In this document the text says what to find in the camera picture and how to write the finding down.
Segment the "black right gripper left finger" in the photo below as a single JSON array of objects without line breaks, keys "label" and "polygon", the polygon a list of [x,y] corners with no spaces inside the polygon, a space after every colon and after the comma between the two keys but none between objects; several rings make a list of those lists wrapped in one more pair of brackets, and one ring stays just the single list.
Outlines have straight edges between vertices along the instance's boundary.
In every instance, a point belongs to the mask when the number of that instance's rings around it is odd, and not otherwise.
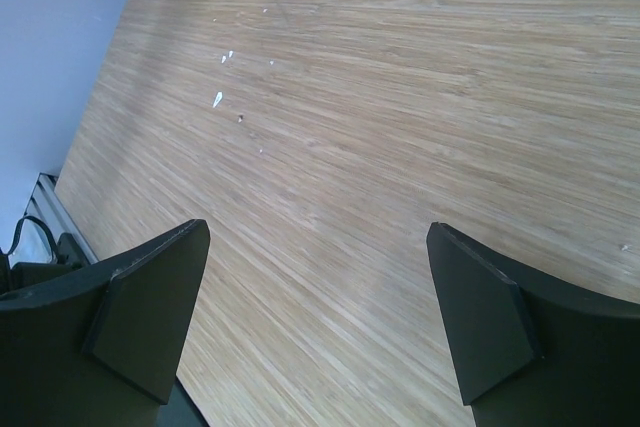
[{"label": "black right gripper left finger", "polygon": [[152,426],[167,404],[210,232],[189,220],[71,268],[1,265],[1,422]]}]

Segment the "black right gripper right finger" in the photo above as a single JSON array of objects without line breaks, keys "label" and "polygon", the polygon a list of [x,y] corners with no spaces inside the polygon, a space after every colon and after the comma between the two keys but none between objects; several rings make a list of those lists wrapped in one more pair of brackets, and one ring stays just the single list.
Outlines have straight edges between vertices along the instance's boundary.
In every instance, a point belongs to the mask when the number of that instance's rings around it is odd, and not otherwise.
[{"label": "black right gripper right finger", "polygon": [[639,306],[434,222],[426,237],[464,405],[478,426],[636,426]]}]

